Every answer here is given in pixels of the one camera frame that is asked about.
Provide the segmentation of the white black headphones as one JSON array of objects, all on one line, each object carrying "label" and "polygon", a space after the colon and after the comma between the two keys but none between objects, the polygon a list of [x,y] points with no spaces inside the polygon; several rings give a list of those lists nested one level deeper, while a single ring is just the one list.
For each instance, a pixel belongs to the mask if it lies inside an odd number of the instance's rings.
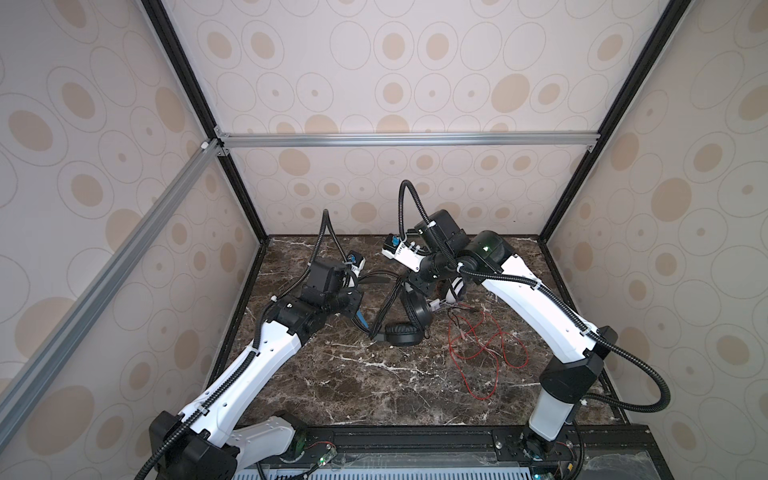
[{"label": "white black headphones", "polygon": [[440,280],[434,291],[434,297],[428,302],[432,312],[443,307],[457,306],[466,296],[467,287],[461,277],[452,280]]}]

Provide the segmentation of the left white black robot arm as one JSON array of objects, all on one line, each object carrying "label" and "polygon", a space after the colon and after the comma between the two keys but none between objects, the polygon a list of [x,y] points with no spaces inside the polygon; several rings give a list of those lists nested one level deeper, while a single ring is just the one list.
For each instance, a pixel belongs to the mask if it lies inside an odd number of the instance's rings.
[{"label": "left white black robot arm", "polygon": [[151,456],[137,478],[155,473],[160,479],[231,479],[289,449],[296,428],[285,418],[273,416],[247,428],[237,423],[271,377],[329,317],[359,319],[365,258],[354,250],[341,250],[339,259],[320,257],[324,237],[335,235],[329,214],[323,214],[305,270],[264,306],[252,341],[179,413],[163,411],[152,421]]}]

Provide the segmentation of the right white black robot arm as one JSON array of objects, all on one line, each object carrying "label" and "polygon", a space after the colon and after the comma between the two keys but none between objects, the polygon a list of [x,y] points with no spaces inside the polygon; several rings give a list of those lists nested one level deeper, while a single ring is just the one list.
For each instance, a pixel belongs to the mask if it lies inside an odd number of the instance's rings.
[{"label": "right white black robot arm", "polygon": [[[515,311],[553,354],[539,377],[541,392],[522,435],[530,456],[542,457],[552,448],[583,400],[637,413],[657,413],[669,406],[671,391],[663,377],[647,362],[617,346],[614,330],[596,327],[553,293],[502,236],[484,230],[470,238],[447,210],[427,214],[415,185],[404,180],[398,198],[407,196],[413,198],[421,217],[415,231],[424,244],[408,241],[407,230],[400,224],[383,252],[407,268],[405,282],[411,293],[426,296],[444,288],[445,300],[456,303],[475,283]],[[646,374],[659,390],[658,400],[632,404],[592,393],[590,389],[611,354]]]}]

